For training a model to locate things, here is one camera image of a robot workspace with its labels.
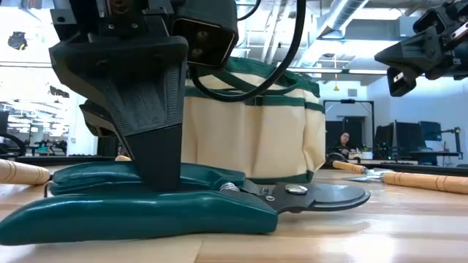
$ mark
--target person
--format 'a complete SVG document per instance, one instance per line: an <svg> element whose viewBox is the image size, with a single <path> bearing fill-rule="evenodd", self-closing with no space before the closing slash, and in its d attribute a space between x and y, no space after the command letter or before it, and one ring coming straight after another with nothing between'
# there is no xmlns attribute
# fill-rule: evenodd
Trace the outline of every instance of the person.
<svg viewBox="0 0 468 263"><path fill-rule="evenodd" d="M339 141L335 145L335 150L337 153L342 154L344 157L348 158L350 152L353 151L354 147L350 144L350 134L346 131L341 133Z"/></svg>

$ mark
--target cream canvas bag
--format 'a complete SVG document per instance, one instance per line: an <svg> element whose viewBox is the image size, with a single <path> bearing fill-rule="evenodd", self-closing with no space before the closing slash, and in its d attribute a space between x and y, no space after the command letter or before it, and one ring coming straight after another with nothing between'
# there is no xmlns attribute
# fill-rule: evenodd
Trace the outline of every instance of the cream canvas bag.
<svg viewBox="0 0 468 263"><path fill-rule="evenodd" d="M200 81L238 94L274 69L231 58L224 71L204 72ZM242 171L259 183L309 182L325 162L325 110L318 97L318 84L292 72L263 96L234 103L209 99L187 80L182 162Z"/></svg>

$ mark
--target wooden table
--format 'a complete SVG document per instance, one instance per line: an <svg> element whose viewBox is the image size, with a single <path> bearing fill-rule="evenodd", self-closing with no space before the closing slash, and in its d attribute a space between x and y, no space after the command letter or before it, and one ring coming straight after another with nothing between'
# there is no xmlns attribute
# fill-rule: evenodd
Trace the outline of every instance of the wooden table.
<svg viewBox="0 0 468 263"><path fill-rule="evenodd" d="M285 213L271 235L0 246L0 262L468 262L468 196L341 180L349 176L323 170L315 178L369 189L365 205ZM0 185L0 218L41 197L41 186Z"/></svg>

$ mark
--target white wall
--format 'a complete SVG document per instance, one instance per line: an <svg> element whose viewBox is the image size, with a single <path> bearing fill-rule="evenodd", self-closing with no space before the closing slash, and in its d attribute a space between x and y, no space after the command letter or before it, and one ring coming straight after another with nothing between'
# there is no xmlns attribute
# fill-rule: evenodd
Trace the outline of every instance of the white wall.
<svg viewBox="0 0 468 263"><path fill-rule="evenodd" d="M358 81L338 81L339 91L335 91L336 86L334 81L330 81L326 84L318 82L320 85L320 103L323 104L324 100L340 100L340 99L354 99L354 100L368 100L367 99L367 88L361 86ZM349 97L348 89L354 88L358 90L357 97ZM363 131L364 140L363 142L367 146L372 145L372 118L371 113L367 110L371 110L371 105L368 103L361 104L341 104L339 102L328 102L325 110L327 110L325 117L327 121L340 121L344 116L347 117L364 117L366 118L366 127Z"/></svg>
<svg viewBox="0 0 468 263"><path fill-rule="evenodd" d="M95 137L85 124L85 118L78 105L84 103L86 98L72 92L70 93L70 127L68 131L67 155L97 153L97 137Z"/></svg>
<svg viewBox="0 0 468 263"><path fill-rule="evenodd" d="M438 80L417 79L416 88L400 98L391 97L388 92L387 78L383 77L368 87L369 99L375 101L376 127L397 120L417 123L435 121L441 123L442 130L461 128L461 151L468 152L468 80L455 81L449 77ZM455 136L442 135L450 151L456 151ZM442 150L438 142L426 142L434 150ZM465 160L450 158L454 164L466 163Z"/></svg>

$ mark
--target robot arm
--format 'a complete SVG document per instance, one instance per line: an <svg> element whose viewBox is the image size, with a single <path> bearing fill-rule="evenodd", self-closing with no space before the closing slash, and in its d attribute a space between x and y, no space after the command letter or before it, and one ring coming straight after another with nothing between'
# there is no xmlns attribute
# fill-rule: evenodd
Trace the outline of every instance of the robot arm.
<svg viewBox="0 0 468 263"><path fill-rule="evenodd" d="M233 0L54 4L51 14L61 40L50 49L55 73L62 84L89 100L81 110L91 132L115 134L139 176L155 191L172 191L179 184L187 66L195 86L211 98L238 102L260 95L294 59L306 17L306 0L298 0L286 59L253 91L225 96L203 86L197 68L221 69L226 64L238 41Z"/></svg>
<svg viewBox="0 0 468 263"><path fill-rule="evenodd" d="M416 86L416 78L429 80L468 76L468 0L447 0L429 9L413 25L416 35L374 57L387 70L391 96L403 96Z"/></svg>

